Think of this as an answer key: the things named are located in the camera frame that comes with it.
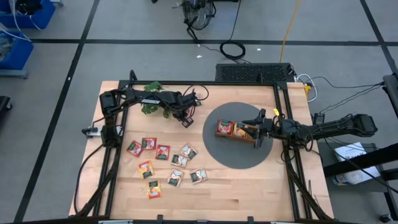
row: black cable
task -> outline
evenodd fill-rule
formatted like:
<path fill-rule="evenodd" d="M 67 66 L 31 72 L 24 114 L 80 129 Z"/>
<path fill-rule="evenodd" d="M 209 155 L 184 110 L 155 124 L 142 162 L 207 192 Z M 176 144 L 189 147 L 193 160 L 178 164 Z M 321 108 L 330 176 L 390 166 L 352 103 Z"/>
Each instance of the black cable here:
<path fill-rule="evenodd" d="M 338 102 L 338 103 L 336 103 L 336 104 L 334 104 L 334 105 L 330 105 L 330 106 L 326 107 L 325 109 L 322 109 L 319 113 L 322 113 L 322 111 L 327 112 L 327 111 L 336 109 L 337 107 L 341 106 L 340 103 L 342 103 L 342 102 L 344 102 L 344 101 L 347 100 L 345 103 L 342 104 L 342 105 L 344 105 L 344 104 L 346 104 L 347 102 L 349 102 L 349 101 L 351 101 L 351 100 L 357 98 L 358 96 L 365 95 L 365 94 L 369 93 L 370 91 L 373 91 L 373 90 L 375 90 L 375 89 L 380 88 L 381 85 L 382 85 L 382 83 L 378 83 L 378 84 L 376 84 L 376 85 L 373 85 L 371 88 L 367 88 L 367 89 L 365 89 L 365 90 L 359 91 L 359 92 L 355 93 L 354 95 L 349 96 L 349 97 L 347 97 L 347 98 L 341 100 L 340 102 Z"/>
<path fill-rule="evenodd" d="M 190 86 L 185 90 L 185 92 L 184 92 L 184 94 L 183 94 L 182 96 L 185 96 L 185 94 L 187 94 L 187 91 L 188 91 L 189 89 L 191 89 L 192 87 L 194 87 L 194 86 L 203 87 L 203 88 L 206 90 L 206 92 L 207 92 L 206 97 L 204 97 L 203 99 L 197 99 L 198 101 L 205 100 L 205 99 L 207 99 L 207 98 L 209 97 L 209 90 L 208 90 L 204 85 L 190 85 Z"/>
<path fill-rule="evenodd" d="M 344 142 L 344 141 L 342 141 L 342 140 L 339 140 L 339 139 L 337 139 L 337 138 L 334 138 L 334 137 L 328 137 L 328 139 L 329 140 L 331 140 L 331 141 L 333 141 L 334 143 L 336 143 L 336 144 L 338 144 L 338 142 L 340 142 L 340 143 L 343 143 L 343 144 L 347 144 L 347 145 L 350 145 L 350 144 L 353 144 L 353 143 L 350 143 L 350 142 Z M 368 146 L 368 147 L 366 147 L 366 146 L 362 146 L 363 148 L 370 148 L 370 149 L 380 149 L 379 147 L 373 147 L 373 146 Z"/>
<path fill-rule="evenodd" d="M 234 22 L 234 27 L 232 28 L 231 37 L 229 37 L 229 39 L 227 41 L 222 42 L 221 45 L 220 45 L 220 52 L 226 58 L 231 59 L 231 60 L 241 59 L 241 58 L 243 58 L 246 55 L 246 48 L 244 47 L 244 45 L 239 43 L 239 42 L 237 42 L 237 41 L 233 41 L 232 40 L 232 37 L 233 37 L 234 32 L 235 32 L 236 21 L 238 20 L 239 10 L 241 8 L 241 3 L 242 3 L 242 0 L 239 1 L 238 10 L 236 11 L 235 22 Z M 240 55 L 237 55 L 237 56 L 225 53 L 224 50 L 223 50 L 223 47 L 226 44 L 234 44 L 234 45 L 238 46 L 240 49 L 242 49 L 242 53 Z"/>
<path fill-rule="evenodd" d="M 319 76 L 319 77 L 313 77 L 313 78 L 311 78 L 312 80 L 314 80 L 314 79 L 316 79 L 316 78 L 322 78 L 322 79 L 324 79 L 324 80 L 326 80 L 326 82 L 328 82 L 329 83 L 329 85 L 331 86 L 331 87 L 333 87 L 333 88 L 361 88 L 361 87 L 369 87 L 369 86 L 376 86 L 376 85 L 380 85 L 380 83 L 377 83 L 377 84 L 372 84 L 372 85 L 360 85 L 360 86 L 334 86 L 333 84 L 331 84 L 330 82 L 329 82 L 329 80 L 327 80 L 325 77 L 321 77 L 321 76 Z"/>
<path fill-rule="evenodd" d="M 353 167 L 357 168 L 358 170 L 364 172 L 365 174 L 367 174 L 368 176 L 372 177 L 375 181 L 377 181 L 379 184 L 387 187 L 388 189 L 392 190 L 393 192 L 398 194 L 398 190 L 396 190 L 395 188 L 392 188 L 388 185 L 386 185 L 385 183 L 381 182 L 380 180 L 378 180 L 375 176 L 373 176 L 372 174 L 370 174 L 369 172 L 366 172 L 364 169 L 360 168 L 358 165 L 356 165 L 353 161 L 346 159 L 344 156 L 338 154 L 335 150 L 333 150 L 333 148 L 329 145 L 328 141 L 326 140 L 326 138 L 324 139 L 326 144 L 329 146 L 329 148 L 340 158 L 344 159 L 345 161 L 347 161 L 348 163 L 350 163 Z"/>
<path fill-rule="evenodd" d="M 103 144 L 100 145 L 97 149 L 95 149 L 90 155 L 88 155 L 87 158 L 83 161 L 83 163 L 82 163 L 81 166 L 80 166 L 79 173 L 78 173 L 78 175 L 77 175 L 77 181 L 76 181 L 75 197 L 73 198 L 73 208 L 75 209 L 75 213 L 76 213 L 76 214 L 78 213 L 77 202 L 76 202 L 76 200 L 77 200 L 77 192 L 78 192 L 78 189 L 79 189 L 79 182 L 80 182 L 81 171 L 83 170 L 83 168 L 84 168 L 86 162 L 88 161 L 88 159 L 89 159 L 91 156 L 93 156 L 94 154 L 96 154 L 100 149 L 102 149 L 102 146 L 103 146 Z"/>
<path fill-rule="evenodd" d="M 240 8 L 241 8 L 241 3 L 242 3 L 242 0 L 239 1 L 238 10 L 236 11 L 236 16 L 235 16 L 235 21 L 234 21 L 234 27 L 232 28 L 231 37 L 229 37 L 229 39 L 228 39 L 227 41 L 221 43 L 220 49 L 219 49 L 219 50 L 217 50 L 217 49 L 211 49 L 211 48 L 209 48 L 208 46 L 206 46 L 206 45 L 204 45 L 204 44 L 202 44 L 202 45 L 203 45 L 205 48 L 207 48 L 208 50 L 215 50 L 215 51 L 220 52 L 221 54 L 224 55 L 224 57 L 226 57 L 226 58 L 228 58 L 228 59 L 234 61 L 235 63 L 239 63 L 238 60 L 242 60 L 242 61 L 244 61 L 244 62 L 246 62 L 246 63 L 251 63 L 251 62 L 249 62 L 248 60 L 243 59 L 243 57 L 246 55 L 246 48 L 245 48 L 245 46 L 244 46 L 243 44 L 237 42 L 237 41 L 233 41 L 233 40 L 232 40 L 232 37 L 233 37 L 234 32 L 235 32 L 236 21 L 238 20 L 239 10 L 240 10 Z M 233 45 L 238 46 L 238 47 L 242 50 L 242 53 L 241 53 L 240 55 L 230 55 L 230 54 L 225 53 L 225 51 L 224 51 L 223 48 L 224 48 L 224 45 L 226 45 L 226 44 L 233 44 Z"/>
<path fill-rule="evenodd" d="M 348 148 L 355 149 L 355 150 L 358 150 L 358 151 L 366 152 L 366 150 L 364 150 L 364 149 L 358 149 L 358 148 L 351 147 L 351 146 L 345 146 L 345 145 L 339 144 L 338 142 L 334 141 L 333 139 L 330 139 L 330 138 L 327 138 L 327 139 L 329 139 L 330 141 L 332 141 L 333 143 L 335 143 L 335 144 L 337 144 L 337 145 L 339 145 L 341 147 L 348 147 Z"/>
<path fill-rule="evenodd" d="M 293 156 L 290 157 L 290 154 L 289 154 L 289 160 L 288 160 L 288 161 L 285 161 L 285 159 L 284 159 L 284 157 L 283 157 L 284 152 L 285 152 L 285 150 L 283 149 L 282 152 L 281 152 L 281 154 L 280 154 L 280 159 L 282 159 L 283 162 L 291 162 L 291 161 L 294 159 L 294 157 L 296 156 L 296 153 L 293 151 Z"/>

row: gray floor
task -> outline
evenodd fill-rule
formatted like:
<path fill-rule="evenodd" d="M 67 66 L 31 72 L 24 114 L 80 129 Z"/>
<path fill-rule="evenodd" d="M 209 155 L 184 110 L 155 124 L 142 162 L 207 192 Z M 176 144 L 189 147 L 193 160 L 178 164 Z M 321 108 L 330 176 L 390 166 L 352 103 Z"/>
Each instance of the gray floor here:
<path fill-rule="evenodd" d="M 190 39 L 181 10 L 171 9 L 177 1 L 101 0 L 88 39 Z M 34 39 L 79 39 L 93 2 L 64 0 L 65 7 L 57 8 L 47 29 L 27 30 L 26 34 Z M 366 2 L 384 40 L 398 41 L 398 2 Z M 243 0 L 234 39 L 282 40 L 294 4 L 293 0 Z M 238 4 L 216 5 L 216 18 L 198 33 L 201 39 L 228 39 L 231 35 Z M 377 41 L 359 0 L 303 0 L 289 40 Z M 0 129 L 0 223 L 14 220 L 77 44 L 34 47 L 25 66 L 30 73 L 27 80 L 0 78 L 0 95 L 10 96 L 14 103 Z M 246 48 L 245 59 L 250 62 L 279 60 L 279 45 Z M 398 60 L 398 47 L 389 47 L 389 51 Z M 383 75 L 391 74 L 380 46 L 288 45 L 284 62 L 292 63 L 297 73 L 324 76 L 342 86 L 377 83 Z M 68 215 L 86 144 L 80 129 L 92 120 L 103 80 L 127 79 L 130 69 L 140 80 L 214 80 L 217 63 L 230 61 L 194 44 L 85 44 L 24 220 Z M 336 90 L 321 79 L 315 84 L 319 96 L 310 103 L 312 113 L 358 91 Z M 343 136 L 341 140 L 375 142 L 379 147 L 395 143 L 391 133 L 398 130 L 398 120 L 381 89 L 328 112 L 326 120 L 348 113 L 372 115 L 379 131 L 369 139 Z M 397 166 L 392 163 L 385 167 Z M 330 192 L 330 196 L 335 217 L 341 221 L 378 223 L 378 216 L 388 213 L 379 193 Z"/>

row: yellow cable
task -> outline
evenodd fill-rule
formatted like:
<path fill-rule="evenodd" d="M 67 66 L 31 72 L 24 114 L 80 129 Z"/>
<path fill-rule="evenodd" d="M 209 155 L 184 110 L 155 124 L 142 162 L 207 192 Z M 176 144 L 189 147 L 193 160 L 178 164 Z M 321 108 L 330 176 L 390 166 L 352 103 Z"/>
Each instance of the yellow cable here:
<path fill-rule="evenodd" d="M 285 49 L 286 38 L 289 35 L 290 28 L 292 28 L 292 24 L 293 24 L 294 18 L 296 17 L 296 12 L 299 9 L 300 3 L 301 3 L 301 0 L 296 0 L 296 6 L 294 7 L 293 15 L 292 15 L 292 18 L 290 19 L 289 26 L 287 27 L 287 30 L 286 30 L 286 33 L 285 33 L 285 36 L 284 36 L 284 42 L 282 43 L 282 50 L 280 51 L 279 63 L 282 62 L 282 59 L 284 57 L 284 49 Z"/>

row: gray disc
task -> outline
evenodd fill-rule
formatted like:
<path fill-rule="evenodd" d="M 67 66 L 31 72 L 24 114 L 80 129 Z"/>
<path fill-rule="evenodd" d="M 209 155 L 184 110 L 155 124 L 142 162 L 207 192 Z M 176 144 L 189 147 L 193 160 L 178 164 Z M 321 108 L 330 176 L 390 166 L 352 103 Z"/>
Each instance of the gray disc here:
<path fill-rule="evenodd" d="M 214 109 L 205 121 L 203 127 L 203 141 L 211 156 L 224 166 L 234 169 L 247 169 L 260 164 L 272 148 L 272 139 L 264 138 L 259 149 L 254 143 L 235 141 L 216 137 L 219 119 L 242 123 L 244 120 L 254 119 L 259 110 L 245 103 L 226 103 Z"/>

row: wooden table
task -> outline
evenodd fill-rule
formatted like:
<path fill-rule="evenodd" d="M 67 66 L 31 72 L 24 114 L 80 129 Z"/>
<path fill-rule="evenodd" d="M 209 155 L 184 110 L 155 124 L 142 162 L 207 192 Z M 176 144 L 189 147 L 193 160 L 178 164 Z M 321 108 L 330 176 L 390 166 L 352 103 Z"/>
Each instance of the wooden table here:
<path fill-rule="evenodd" d="M 118 87 L 118 82 L 103 82 L 101 93 Z M 166 90 L 183 92 L 188 86 L 164 85 Z M 207 86 L 210 96 L 203 106 L 196 109 L 195 122 L 184 128 L 176 119 L 165 119 L 161 111 L 144 115 L 141 106 L 129 109 L 124 134 L 123 149 L 119 164 L 118 178 L 113 198 L 111 218 L 155 220 L 158 214 L 165 220 L 247 220 L 253 216 L 255 221 L 293 221 L 292 202 L 287 182 L 285 165 L 280 159 L 282 142 L 274 140 L 271 153 L 256 167 L 250 169 L 231 169 L 213 159 L 203 143 L 202 129 L 207 116 L 219 105 L 228 102 L 245 102 L 257 108 L 265 108 L 266 116 L 275 114 L 275 98 L 272 87 L 268 86 Z M 294 119 L 302 124 L 311 124 L 310 112 L 301 83 L 288 83 L 290 104 Z M 143 89 L 134 85 L 134 89 Z M 205 96 L 204 89 L 195 88 Z M 285 111 L 282 92 L 282 109 Z M 97 102 L 94 119 L 101 118 L 100 102 Z M 126 151 L 133 140 L 143 137 L 157 138 L 158 144 L 169 145 L 170 153 L 177 152 L 186 142 L 198 150 L 198 155 L 183 169 L 185 176 L 180 187 L 166 183 L 171 169 L 168 161 L 155 159 L 155 150 L 144 151 L 139 158 Z M 101 144 L 101 138 L 87 141 L 84 158 Z M 104 150 L 95 154 L 87 163 L 80 179 L 78 208 L 81 209 L 98 186 Z M 312 194 L 321 208 L 333 217 L 328 189 L 323 176 L 319 155 L 301 150 L 303 171 L 306 183 L 311 180 Z M 141 180 L 137 165 L 151 160 L 155 175 Z M 205 167 L 209 180 L 193 185 L 190 170 Z M 163 197 L 148 199 L 146 183 L 159 179 L 162 182 Z M 105 190 L 99 214 L 104 213 L 108 191 Z M 302 198 L 297 193 L 300 216 L 304 217 Z"/>

